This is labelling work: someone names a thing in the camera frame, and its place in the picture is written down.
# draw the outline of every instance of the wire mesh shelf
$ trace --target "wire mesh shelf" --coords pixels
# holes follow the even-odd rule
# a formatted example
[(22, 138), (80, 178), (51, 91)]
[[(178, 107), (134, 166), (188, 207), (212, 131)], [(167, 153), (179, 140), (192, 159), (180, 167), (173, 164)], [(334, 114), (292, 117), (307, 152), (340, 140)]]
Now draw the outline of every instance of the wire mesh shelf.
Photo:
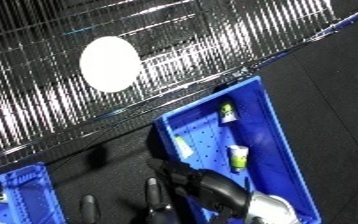
[[(0, 0), (0, 166), (130, 118), (151, 100), (164, 105), (167, 94), (227, 81), (334, 19), (329, 0)], [(102, 36), (129, 41), (142, 60), (119, 93), (89, 87), (79, 70), (85, 46)]]

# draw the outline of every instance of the blue tray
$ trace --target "blue tray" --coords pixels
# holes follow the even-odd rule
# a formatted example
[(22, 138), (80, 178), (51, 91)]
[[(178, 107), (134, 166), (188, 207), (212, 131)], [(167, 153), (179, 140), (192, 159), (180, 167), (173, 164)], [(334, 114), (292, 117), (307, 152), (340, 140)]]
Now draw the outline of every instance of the blue tray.
[[(227, 101), (233, 103), (238, 120), (223, 124), (219, 109)], [(302, 223), (321, 223), (259, 77), (166, 113), (155, 124), (172, 160), (215, 170), (245, 188), (280, 196), (294, 207)], [(193, 151), (191, 156), (182, 151), (178, 136)], [(250, 148), (246, 171), (231, 172), (227, 156), (230, 145)], [(213, 213), (200, 208), (191, 198), (188, 201), (198, 223), (207, 223)]]
[(0, 224), (64, 224), (43, 164), (0, 175)]

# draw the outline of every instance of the cylindrical container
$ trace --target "cylindrical container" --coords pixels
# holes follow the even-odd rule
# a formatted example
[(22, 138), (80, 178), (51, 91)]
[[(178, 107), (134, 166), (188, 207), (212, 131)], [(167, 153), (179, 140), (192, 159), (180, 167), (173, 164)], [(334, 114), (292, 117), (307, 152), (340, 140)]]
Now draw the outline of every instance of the cylindrical container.
[(231, 145), (230, 150), (230, 166), (234, 172), (241, 172), (247, 166), (247, 157), (249, 149), (245, 146)]

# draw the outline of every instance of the silver metal part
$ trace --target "silver metal part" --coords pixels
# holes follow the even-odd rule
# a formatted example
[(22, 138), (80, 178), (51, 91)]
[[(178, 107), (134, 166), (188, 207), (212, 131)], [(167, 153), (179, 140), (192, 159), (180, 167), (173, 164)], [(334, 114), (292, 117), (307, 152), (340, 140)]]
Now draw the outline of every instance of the silver metal part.
[(283, 198), (253, 192), (245, 223), (300, 224), (293, 207)]

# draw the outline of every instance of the metal rack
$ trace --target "metal rack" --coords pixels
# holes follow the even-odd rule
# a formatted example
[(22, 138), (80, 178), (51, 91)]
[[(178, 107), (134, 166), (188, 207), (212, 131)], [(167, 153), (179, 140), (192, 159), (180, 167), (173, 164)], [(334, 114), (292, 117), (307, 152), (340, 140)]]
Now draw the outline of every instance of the metal rack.
[[(0, 0), (0, 167), (235, 79), (329, 28), (329, 2)], [(102, 36), (126, 39), (142, 59), (119, 93), (92, 89), (79, 70)]]

